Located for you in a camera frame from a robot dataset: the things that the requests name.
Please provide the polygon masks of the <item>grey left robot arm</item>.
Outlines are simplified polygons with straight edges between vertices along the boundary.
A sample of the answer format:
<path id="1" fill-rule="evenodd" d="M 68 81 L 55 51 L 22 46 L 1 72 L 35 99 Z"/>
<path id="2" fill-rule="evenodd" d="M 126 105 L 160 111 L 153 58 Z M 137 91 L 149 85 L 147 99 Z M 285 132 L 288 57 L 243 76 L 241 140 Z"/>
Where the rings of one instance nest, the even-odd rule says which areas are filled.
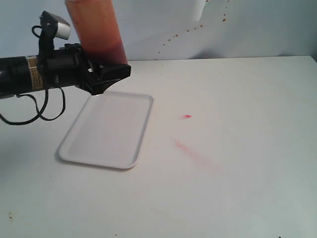
<path id="1" fill-rule="evenodd" d="M 0 96 L 68 86 L 99 95 L 131 74 L 131 66 L 127 64 L 99 65 L 89 61 L 80 44 L 65 44 L 54 50 L 50 59 L 38 62 L 39 58 L 38 55 L 1 58 Z"/>

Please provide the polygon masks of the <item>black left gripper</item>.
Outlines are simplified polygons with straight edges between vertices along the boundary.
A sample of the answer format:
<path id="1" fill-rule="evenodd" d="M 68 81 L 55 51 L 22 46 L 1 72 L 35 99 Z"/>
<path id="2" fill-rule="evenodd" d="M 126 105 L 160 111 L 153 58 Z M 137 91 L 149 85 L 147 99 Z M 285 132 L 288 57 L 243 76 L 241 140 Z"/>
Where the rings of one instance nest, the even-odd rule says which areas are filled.
<path id="1" fill-rule="evenodd" d="M 91 95 L 104 93 L 113 84 L 128 78 L 127 64 L 100 66 L 90 61 L 80 44 L 65 44 L 42 61 L 42 76 L 47 87 L 76 86 Z"/>

